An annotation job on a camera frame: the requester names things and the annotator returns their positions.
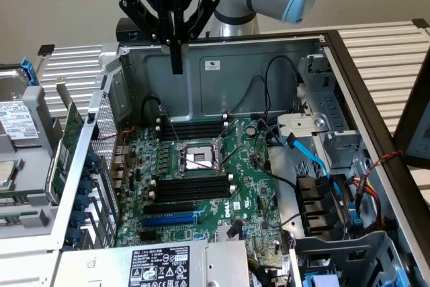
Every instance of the silver chassis wall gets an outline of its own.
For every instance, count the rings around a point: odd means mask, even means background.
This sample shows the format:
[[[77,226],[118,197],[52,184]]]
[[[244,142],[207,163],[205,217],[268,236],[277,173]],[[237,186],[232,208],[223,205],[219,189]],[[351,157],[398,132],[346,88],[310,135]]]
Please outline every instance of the silver chassis wall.
[[[344,93],[345,100],[355,117],[360,131],[368,148],[372,160],[377,160],[386,153],[395,150],[391,135],[385,126],[379,111],[370,97],[363,80],[361,79],[342,39],[336,31],[313,31],[304,33],[287,33],[261,36],[242,36],[239,38],[207,39],[190,44],[190,46],[202,46],[213,44],[222,46],[226,42],[264,42],[265,40],[291,40],[300,38],[316,38],[324,46],[326,55],[331,63],[339,86]],[[79,137],[79,144],[73,158],[71,169],[65,186],[65,194],[62,197],[56,221],[50,235],[43,237],[8,239],[0,241],[0,264],[2,272],[8,274],[1,277],[1,281],[12,283],[36,282],[49,286],[52,283],[56,267],[65,237],[67,222],[72,209],[73,200],[77,191],[77,185],[81,176],[85,153],[87,152],[91,135],[97,120],[102,99],[106,97],[112,88],[112,80],[116,75],[122,74],[122,67],[118,64],[118,58],[130,49],[151,47],[159,50],[160,46],[139,44],[123,46],[118,49],[118,56],[110,63],[102,64],[102,73],[105,80],[101,82],[105,90],[96,91],[91,98],[83,131]],[[376,167],[384,189],[390,198],[392,208],[397,216],[401,229],[411,248],[411,252],[421,271],[422,276],[430,283],[430,241],[426,234],[430,229],[430,212],[426,206],[413,178],[400,158],[389,160],[387,163]],[[25,261],[26,267],[35,263],[38,270],[27,271],[13,269],[13,265]]]

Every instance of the motherboard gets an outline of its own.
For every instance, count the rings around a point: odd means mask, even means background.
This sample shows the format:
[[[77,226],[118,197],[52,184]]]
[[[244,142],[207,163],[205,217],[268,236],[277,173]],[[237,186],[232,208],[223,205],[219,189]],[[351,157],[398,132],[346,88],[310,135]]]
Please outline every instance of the motherboard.
[[[243,239],[249,257],[282,265],[281,231],[267,223],[279,222],[273,180],[255,162],[265,160],[265,131],[255,145],[257,121],[231,122],[218,138],[163,141],[159,128],[124,138],[116,160],[131,175],[119,193],[117,247]]]

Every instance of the warning label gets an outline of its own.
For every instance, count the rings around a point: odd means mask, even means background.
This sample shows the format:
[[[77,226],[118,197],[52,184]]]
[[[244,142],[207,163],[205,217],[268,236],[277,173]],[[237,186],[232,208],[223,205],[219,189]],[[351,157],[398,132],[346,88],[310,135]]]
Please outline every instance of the warning label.
[[[0,102],[0,122],[12,140],[38,138],[32,117],[23,101]]]
[[[133,251],[129,287],[188,287],[189,247]]]

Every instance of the white wall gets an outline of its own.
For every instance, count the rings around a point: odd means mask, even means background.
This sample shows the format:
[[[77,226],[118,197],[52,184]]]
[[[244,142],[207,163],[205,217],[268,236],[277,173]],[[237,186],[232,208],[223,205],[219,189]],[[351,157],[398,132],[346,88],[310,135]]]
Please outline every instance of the white wall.
[[[41,44],[70,46],[115,40],[118,0],[0,0],[0,62],[35,58]],[[317,0],[298,27],[393,22],[430,22],[430,0]],[[293,28],[267,17],[260,30]]]

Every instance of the blue pcie slot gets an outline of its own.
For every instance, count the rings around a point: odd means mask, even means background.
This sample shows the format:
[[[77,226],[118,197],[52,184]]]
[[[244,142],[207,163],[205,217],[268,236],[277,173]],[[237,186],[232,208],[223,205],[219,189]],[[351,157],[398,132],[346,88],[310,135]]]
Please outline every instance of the blue pcie slot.
[[[142,227],[167,227],[169,225],[194,224],[196,220],[194,213],[174,214],[155,218],[142,219]]]

